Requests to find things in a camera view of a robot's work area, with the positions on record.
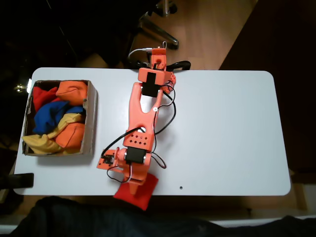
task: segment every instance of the tabletop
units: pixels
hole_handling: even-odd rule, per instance
[[[153,160],[149,172],[159,178],[154,195],[280,196],[290,179],[272,75],[264,71],[178,71],[177,114],[157,135],[166,162]],[[114,195],[119,183],[97,169],[102,150],[128,127],[128,102],[137,71],[127,69],[39,68],[37,80],[90,80],[98,91],[93,157],[31,157],[22,154],[15,173],[34,173],[23,195]],[[162,104],[169,103],[164,98]],[[153,104],[142,96],[144,112]],[[161,108],[156,131],[172,117]],[[112,148],[122,146],[123,140]]]

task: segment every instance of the box of bean bags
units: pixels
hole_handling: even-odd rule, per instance
[[[26,107],[23,154],[93,155],[97,91],[89,80],[38,80]]]

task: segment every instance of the yellow cloth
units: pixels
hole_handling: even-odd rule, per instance
[[[58,123],[57,127],[51,133],[47,135],[48,138],[52,139],[56,137],[59,133],[61,133],[65,129],[65,127],[67,127],[69,123],[80,122],[81,119],[82,119],[81,114],[65,114],[63,118],[60,120],[60,122]]]
[[[62,149],[55,141],[49,140],[46,134],[23,136],[22,139],[35,154],[51,154]]]
[[[74,153],[79,153],[80,152],[80,148],[78,149],[65,149],[63,151],[64,155],[69,155],[69,154],[74,154]]]

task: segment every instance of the robotic arm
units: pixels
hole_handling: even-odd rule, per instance
[[[107,172],[111,170],[123,173],[124,181],[117,181],[129,183],[132,195],[136,194],[138,186],[143,185],[146,181],[156,139],[155,125],[159,108],[166,106],[161,105],[162,96],[170,93],[176,84],[174,73],[167,71],[165,48],[152,49],[151,68],[140,68],[138,80],[140,82],[134,83],[129,100],[128,129],[124,135],[116,139],[102,152],[97,166],[97,168],[105,169]],[[155,104],[148,113],[144,113],[141,109],[141,95],[156,98]],[[123,145],[127,148],[109,150],[114,143],[123,137]]]

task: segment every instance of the wooden floor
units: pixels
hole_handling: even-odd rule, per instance
[[[168,50],[168,64],[189,60],[192,70],[217,70],[249,17],[255,0],[176,0],[178,12],[168,18],[156,15],[152,20],[179,40],[179,50]],[[142,35],[133,48],[157,47]],[[144,52],[133,57],[145,59]],[[98,55],[82,62],[82,67],[106,67]],[[42,196],[25,196],[16,213],[27,214]],[[113,204],[112,197],[66,197],[82,203]],[[149,209],[246,209],[304,208],[299,185],[283,197],[152,197]]]
[[[178,11],[151,20],[179,41],[167,52],[168,64],[188,60],[192,70],[217,70],[249,17],[255,0],[176,0]],[[133,48],[157,47],[161,42],[139,35]],[[144,52],[135,56],[145,59]]]

